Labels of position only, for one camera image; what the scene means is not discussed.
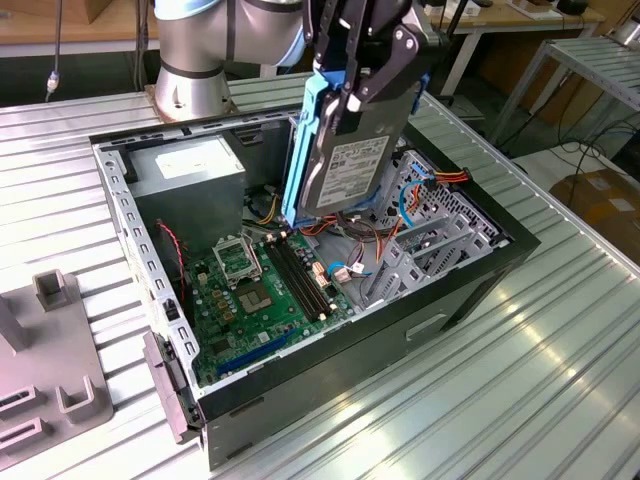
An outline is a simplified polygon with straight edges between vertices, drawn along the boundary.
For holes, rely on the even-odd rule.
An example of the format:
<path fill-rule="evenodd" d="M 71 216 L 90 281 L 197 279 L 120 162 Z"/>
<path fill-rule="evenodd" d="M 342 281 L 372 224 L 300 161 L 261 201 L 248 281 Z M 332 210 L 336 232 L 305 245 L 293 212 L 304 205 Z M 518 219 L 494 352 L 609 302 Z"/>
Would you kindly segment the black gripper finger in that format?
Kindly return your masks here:
<path fill-rule="evenodd" d="M 333 18 L 333 132 L 352 133 L 361 117 L 423 85 L 429 73 L 426 3 L 413 1 L 401 21 L 372 30 L 374 1 L 336 1 Z"/>
<path fill-rule="evenodd" d="M 336 0 L 302 1 L 304 42 L 314 50 L 313 68 L 321 70 L 330 44 L 330 30 L 336 12 Z"/>

